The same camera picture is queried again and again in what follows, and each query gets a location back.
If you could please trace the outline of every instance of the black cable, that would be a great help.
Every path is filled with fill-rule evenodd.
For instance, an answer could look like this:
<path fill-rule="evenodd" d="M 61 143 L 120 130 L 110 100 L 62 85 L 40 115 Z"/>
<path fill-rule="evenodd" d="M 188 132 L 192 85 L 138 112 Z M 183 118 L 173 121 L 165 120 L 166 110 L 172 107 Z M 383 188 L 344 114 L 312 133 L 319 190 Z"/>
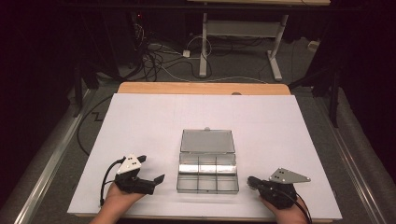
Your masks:
<path fill-rule="evenodd" d="M 306 206 L 306 203 L 305 203 L 303 197 L 301 197 L 301 195 L 298 194 L 297 192 L 296 192 L 296 194 L 297 194 L 297 196 L 301 199 L 301 201 L 304 203 L 305 208 L 306 208 L 306 212 L 308 213 L 309 219 L 310 219 L 310 221 L 311 221 L 311 223 L 312 223 L 312 217 L 311 217 L 311 213 L 309 212 L 308 206 Z"/>
<path fill-rule="evenodd" d="M 81 122 L 79 123 L 78 127 L 77 127 L 77 142 L 79 147 L 81 148 L 81 150 L 85 153 L 85 155 L 90 156 L 90 153 L 88 153 L 87 150 L 85 150 L 85 148 L 82 146 L 81 144 L 81 140 L 79 139 L 79 130 L 82 126 L 82 123 L 84 122 L 84 120 L 91 114 L 91 112 L 100 104 L 102 104 L 103 102 L 105 102 L 108 99 L 111 99 L 111 97 L 113 97 L 113 95 L 107 96 L 105 99 L 101 100 L 97 105 L 95 105 L 86 115 L 84 115 L 84 117 L 82 118 Z"/>
<path fill-rule="evenodd" d="M 279 189 L 272 189 L 272 190 L 275 191 L 275 192 L 277 192 L 277 193 L 281 193 L 282 195 L 284 195 L 284 196 L 286 196 L 287 198 L 289 198 L 290 200 L 292 200 L 292 201 L 294 202 L 294 204 L 297 205 L 297 207 L 300 208 L 300 210 L 303 212 L 303 214 L 304 214 L 304 216 L 305 216 L 305 219 L 306 219 L 307 223 L 308 223 L 308 224 L 312 224 L 312 219 L 311 219 L 311 215 L 309 214 L 309 212 L 306 212 L 305 209 L 303 209 L 303 207 L 302 207 L 299 203 L 297 203 L 296 200 L 294 200 L 293 198 L 291 198 L 291 197 L 289 196 L 289 194 L 287 194 L 287 193 L 285 193 L 285 192 L 283 192 L 282 190 L 279 190 Z"/>
<path fill-rule="evenodd" d="M 105 177 L 103 178 L 102 187 L 101 187 L 101 189 L 100 189 L 100 206 L 101 206 L 101 207 L 102 207 L 103 204 L 105 203 L 105 199 L 103 199 L 103 193 L 104 193 L 104 190 L 105 190 L 105 184 L 106 184 L 106 180 L 107 180 L 108 173 L 110 173 L 110 171 L 111 171 L 111 169 L 113 168 L 113 166 L 117 165 L 118 163 L 123 163 L 123 162 L 125 161 L 125 159 L 126 159 L 126 158 L 123 157 L 122 159 L 113 162 L 113 163 L 108 167 L 108 169 L 107 169 L 107 171 L 106 171 L 106 174 L 105 174 Z"/>

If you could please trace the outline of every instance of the white board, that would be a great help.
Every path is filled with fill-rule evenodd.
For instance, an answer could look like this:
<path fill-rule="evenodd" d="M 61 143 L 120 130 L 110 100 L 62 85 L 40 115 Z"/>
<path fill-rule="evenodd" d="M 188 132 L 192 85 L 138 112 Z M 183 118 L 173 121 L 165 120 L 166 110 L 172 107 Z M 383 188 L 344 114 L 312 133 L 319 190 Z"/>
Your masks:
<path fill-rule="evenodd" d="M 239 183 L 235 195 L 177 193 L 182 132 L 205 127 L 233 132 Z M 294 187 L 313 219 L 342 218 L 292 95 L 115 94 L 68 213 L 97 214 L 108 166 L 130 153 L 147 156 L 140 178 L 165 174 L 165 179 L 153 195 L 134 204 L 127 217 L 272 218 L 247 180 L 250 175 L 267 179 L 283 167 L 312 179 Z"/>

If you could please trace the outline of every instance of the gray floor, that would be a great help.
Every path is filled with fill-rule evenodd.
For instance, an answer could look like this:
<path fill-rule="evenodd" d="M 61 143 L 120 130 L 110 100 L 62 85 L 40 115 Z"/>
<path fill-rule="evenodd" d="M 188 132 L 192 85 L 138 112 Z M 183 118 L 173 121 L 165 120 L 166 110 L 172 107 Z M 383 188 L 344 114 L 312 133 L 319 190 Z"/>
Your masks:
<path fill-rule="evenodd" d="M 235 48 L 226 56 L 216 56 L 216 54 L 228 52 L 227 43 L 213 44 L 212 55 L 208 57 L 212 76 L 208 80 L 226 78 L 219 82 L 275 83 L 265 56 L 265 51 L 270 49 L 272 44 L 271 40 L 266 39 L 259 46 Z M 304 76 L 314 56 L 313 52 L 306 49 L 307 44 L 308 41 L 305 39 L 291 44 L 282 43 L 276 56 L 283 76 L 282 83 L 289 84 Z M 172 54 L 162 54 L 162 56 L 166 60 L 177 57 Z M 198 61 L 188 61 L 192 63 L 194 74 L 197 75 Z M 129 71 L 126 65 L 122 65 L 120 70 L 122 73 Z M 207 81 L 193 77 L 188 63 L 176 64 L 168 68 L 167 72 L 162 70 L 158 74 L 157 81 L 180 81 L 178 78 Z M 116 92 L 118 86 L 118 83 L 101 78 L 100 88 L 90 93 L 92 102 L 89 108 Z M 342 90 L 338 110 L 338 129 L 334 129 L 327 119 L 326 98 L 312 97 L 310 88 L 296 88 L 292 90 L 292 94 L 297 98 L 308 131 L 343 215 L 343 219 L 335 223 L 392 223 L 396 218 L 394 183 L 362 133 Z M 99 112 L 99 117 L 102 118 L 106 115 L 108 104 L 109 101 L 106 101 L 93 111 Z M 63 120 L 32 160 L 19 185 L 1 210 L 0 223 L 15 222 L 52 152 L 64 140 L 68 127 L 73 122 L 73 113 L 74 107 L 71 105 Z M 94 120 L 94 115 L 89 115 L 81 125 L 81 144 L 88 151 L 91 150 L 101 125 L 101 121 Z M 31 223 L 88 223 L 91 220 L 89 217 L 75 217 L 66 213 L 87 159 L 74 134 L 66 148 L 59 170 L 37 207 Z M 148 223 L 148 221 L 135 220 L 134 223 Z"/>

